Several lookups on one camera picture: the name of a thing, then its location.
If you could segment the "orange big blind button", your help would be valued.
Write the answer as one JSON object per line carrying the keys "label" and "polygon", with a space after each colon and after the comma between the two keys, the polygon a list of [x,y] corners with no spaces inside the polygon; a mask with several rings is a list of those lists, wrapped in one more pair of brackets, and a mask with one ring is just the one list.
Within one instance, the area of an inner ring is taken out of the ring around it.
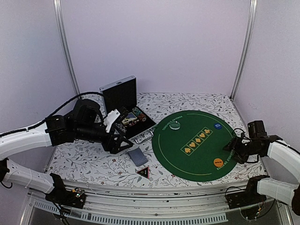
{"label": "orange big blind button", "polygon": [[220,168],[224,165],[224,162],[222,159],[216,158],[216,159],[214,159],[213,164],[215,167]]}

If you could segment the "blue small blind button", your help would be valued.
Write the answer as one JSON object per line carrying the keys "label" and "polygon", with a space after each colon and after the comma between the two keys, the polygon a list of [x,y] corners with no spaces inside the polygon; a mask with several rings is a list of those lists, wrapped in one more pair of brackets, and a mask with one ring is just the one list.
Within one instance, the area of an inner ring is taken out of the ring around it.
{"label": "blue small blind button", "polygon": [[214,128],[215,129],[221,129],[222,128],[222,125],[220,123],[215,123],[214,124]]}

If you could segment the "clear acrylic dealer button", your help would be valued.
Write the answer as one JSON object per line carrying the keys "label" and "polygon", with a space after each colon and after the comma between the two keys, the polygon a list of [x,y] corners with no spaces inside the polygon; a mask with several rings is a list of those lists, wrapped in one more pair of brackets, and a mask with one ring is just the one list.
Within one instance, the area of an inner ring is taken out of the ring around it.
{"label": "clear acrylic dealer button", "polygon": [[169,127],[172,130],[178,130],[180,129],[180,123],[178,121],[171,121]]}

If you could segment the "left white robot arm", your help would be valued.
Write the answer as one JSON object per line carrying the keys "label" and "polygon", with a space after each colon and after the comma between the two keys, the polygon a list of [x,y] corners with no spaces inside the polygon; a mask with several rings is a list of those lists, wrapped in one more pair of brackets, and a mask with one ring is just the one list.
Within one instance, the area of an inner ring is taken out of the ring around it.
{"label": "left white robot arm", "polygon": [[78,197],[75,191],[67,191],[63,180],[56,174],[44,174],[14,163],[9,156],[41,147],[55,147],[84,140],[100,143],[106,152],[117,154],[131,148],[133,143],[118,127],[127,115],[125,108],[113,109],[106,116],[100,105],[90,99],[76,100],[73,110],[58,115],[56,109],[42,121],[0,135],[0,181],[20,184],[52,196],[59,203],[66,203],[69,195]]}

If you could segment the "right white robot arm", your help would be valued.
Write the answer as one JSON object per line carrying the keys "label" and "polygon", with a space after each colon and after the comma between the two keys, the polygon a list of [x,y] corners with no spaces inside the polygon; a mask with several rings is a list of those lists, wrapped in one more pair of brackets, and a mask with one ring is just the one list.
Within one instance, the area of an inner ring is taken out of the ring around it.
{"label": "right white robot arm", "polygon": [[[267,135],[264,123],[255,120],[247,125],[249,136],[244,133],[234,135],[223,148],[232,153],[232,158],[239,164],[248,163],[249,156],[269,157],[287,169],[297,180],[300,178],[300,153],[277,135]],[[226,194],[230,209],[261,203],[271,197],[292,208],[300,214],[300,186],[278,181],[268,175],[259,175],[248,180],[246,189],[233,194]]]}

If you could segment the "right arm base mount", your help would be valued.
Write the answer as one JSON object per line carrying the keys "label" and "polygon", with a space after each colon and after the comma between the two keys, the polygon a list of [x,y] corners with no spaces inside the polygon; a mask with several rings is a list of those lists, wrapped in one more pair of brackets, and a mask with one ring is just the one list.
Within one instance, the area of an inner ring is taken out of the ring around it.
{"label": "right arm base mount", "polygon": [[246,220],[255,220],[261,214],[267,197],[246,191],[240,187],[228,187],[225,191],[225,199],[229,209],[240,209],[240,213]]}

